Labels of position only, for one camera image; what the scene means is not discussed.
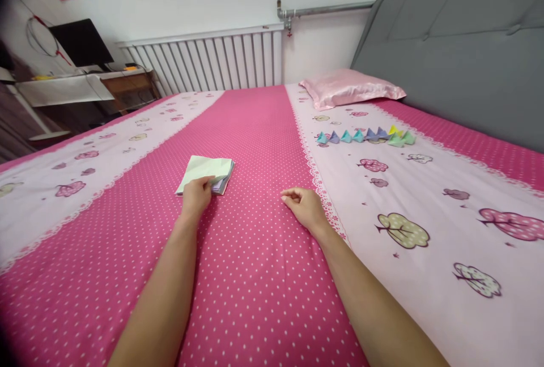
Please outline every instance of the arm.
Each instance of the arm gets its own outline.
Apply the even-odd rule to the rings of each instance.
[[[109,367],[174,366],[193,296],[198,222],[210,203],[208,180],[213,177],[193,180],[185,186],[183,211],[121,334]]]
[[[321,246],[334,283],[372,367],[447,367],[448,363],[402,306],[330,226],[319,196],[293,188],[282,199]]]

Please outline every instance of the wooden drawer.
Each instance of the wooden drawer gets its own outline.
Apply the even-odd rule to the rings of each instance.
[[[145,74],[127,75],[101,81],[111,93],[123,93],[149,89],[149,81]]]

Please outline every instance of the paper stack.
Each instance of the paper stack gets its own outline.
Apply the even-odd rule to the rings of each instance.
[[[214,195],[223,195],[225,194],[225,189],[233,170],[234,162],[232,159],[211,159],[203,156],[191,156],[181,184],[176,190],[176,194],[183,195],[183,188],[191,180],[204,176],[215,176],[211,180],[211,193]]]

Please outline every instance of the forearm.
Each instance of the forearm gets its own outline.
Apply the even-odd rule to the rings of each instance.
[[[313,234],[372,367],[448,366],[423,330],[330,226]]]
[[[109,366],[172,367],[189,318],[196,218],[180,216],[144,287]]]

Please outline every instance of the polka dot bedsheet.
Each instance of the polka dot bedsheet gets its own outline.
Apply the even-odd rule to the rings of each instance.
[[[416,144],[315,142],[392,124]],[[544,359],[542,155],[395,101],[316,112],[292,85],[174,95],[0,166],[0,312],[22,365],[107,363],[191,155],[236,167],[199,228],[179,366],[368,365],[319,246],[279,199],[293,185],[317,190],[452,365]]]

